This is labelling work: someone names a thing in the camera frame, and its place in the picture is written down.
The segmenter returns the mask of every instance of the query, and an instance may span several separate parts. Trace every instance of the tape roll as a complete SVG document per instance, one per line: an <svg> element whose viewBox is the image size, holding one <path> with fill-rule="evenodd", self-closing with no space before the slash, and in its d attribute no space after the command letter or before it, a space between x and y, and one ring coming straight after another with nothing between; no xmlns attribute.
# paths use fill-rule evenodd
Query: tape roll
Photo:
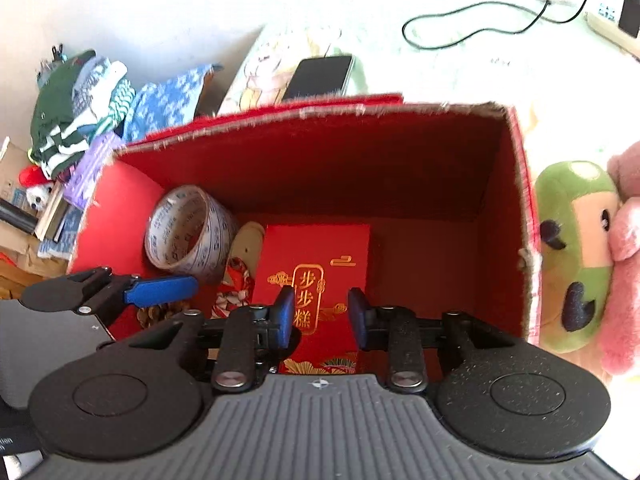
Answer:
<svg viewBox="0 0 640 480"><path fill-rule="evenodd" d="M237 232L222 204L197 186L180 186L162 197L149 220L146 256L158 269L216 283Z"/></svg>

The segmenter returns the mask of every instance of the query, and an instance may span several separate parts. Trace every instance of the smartphone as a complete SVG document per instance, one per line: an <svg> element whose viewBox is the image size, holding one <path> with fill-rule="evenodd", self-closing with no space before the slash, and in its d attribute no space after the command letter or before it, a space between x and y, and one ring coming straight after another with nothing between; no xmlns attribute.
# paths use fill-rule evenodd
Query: smartphone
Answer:
<svg viewBox="0 0 640 480"><path fill-rule="evenodd" d="M300 61L282 101L326 94L344 95L353 56L310 57Z"/></svg>

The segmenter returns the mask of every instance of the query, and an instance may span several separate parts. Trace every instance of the black cable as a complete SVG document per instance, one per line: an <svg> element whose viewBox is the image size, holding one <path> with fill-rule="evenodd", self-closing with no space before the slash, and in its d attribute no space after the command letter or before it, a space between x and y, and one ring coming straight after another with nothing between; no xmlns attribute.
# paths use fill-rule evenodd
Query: black cable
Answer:
<svg viewBox="0 0 640 480"><path fill-rule="evenodd" d="M576 13L573 16L571 16L570 18L568 18L567 20L553 20L551 18L546 18L545 16L543 16L544 12L546 11L546 8L550 4L551 4L550 0L545 0L545 4L542 7L542 10L540 10L540 12L536 12L535 10L531 10L528 7L520 6L520 5L517 5L517 4L511 4L509 2L499 2L499 1L489 0L489 1L486 1L486 2L478 2L476 4L471 4L471 5L468 5L468 6L465 6L465 7L460 7L459 9L450 10L449 12L438 12L438 13L434 13L434 14L421 14L420 16L414 16L413 18L411 18L411 19L407 20L406 22L404 22L404 25L402 25L402 37L404 38L404 40L408 44L410 44L414 48L417 48L418 50L442 50L444 48L450 48L452 46L456 46L457 44L460 44L463 41L468 40L472 36L475 36L476 34L479 34L480 32L497 32L498 34L509 34L509 35L515 36L516 34L522 34L523 32L527 32L531 27L533 27L533 25L538 20L543 20L543 21L549 22L549 23L555 23L557 25L562 25L564 23L572 22L578 16L580 16L580 13L584 9L584 6L587 4L587 0L583 0L582 1L582 5L576 11ZM479 6L482 6L482 5L502 5L502 6L506 6L506 7L511 7L513 9L523 10L525 12L528 12L529 14L535 14L536 17L533 18L533 20L529 23L529 25L527 25L525 28L522 28L521 30L502 30L501 28L493 28L493 27L480 28L478 30L473 31L471 34L465 36L464 38L461 38L461 39L459 39L457 41L454 41L452 43L447 43L447 44L438 45L438 46L423 46L421 44L415 43L415 41L410 40L406 36L406 28L411 23L413 23L413 22L415 22L417 20L423 20L425 18L443 18L445 16L451 16L453 14L457 14L459 12L463 12L465 10L472 9L473 7L479 7Z"/></svg>

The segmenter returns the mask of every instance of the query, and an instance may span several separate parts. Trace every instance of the plush toy eye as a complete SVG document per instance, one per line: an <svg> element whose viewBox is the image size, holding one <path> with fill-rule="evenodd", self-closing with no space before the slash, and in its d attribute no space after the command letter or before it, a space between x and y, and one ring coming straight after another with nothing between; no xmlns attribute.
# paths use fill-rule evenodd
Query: plush toy eye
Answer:
<svg viewBox="0 0 640 480"><path fill-rule="evenodd" d="M602 224L602 228L605 231L609 231L609 226L611 224L611 218L609 216L609 210L603 209L602 215L600 215L600 223Z"/></svg>

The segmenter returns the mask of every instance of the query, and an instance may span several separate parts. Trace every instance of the clothes pile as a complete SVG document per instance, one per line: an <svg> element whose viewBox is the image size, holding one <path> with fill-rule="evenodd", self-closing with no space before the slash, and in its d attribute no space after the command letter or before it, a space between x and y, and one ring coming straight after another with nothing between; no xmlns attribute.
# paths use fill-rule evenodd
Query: clothes pile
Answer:
<svg viewBox="0 0 640 480"><path fill-rule="evenodd" d="M47 178L68 180L91 141L124 120L135 97L126 73L95 50L69 59L54 50L53 62L42 63L30 157Z"/></svg>

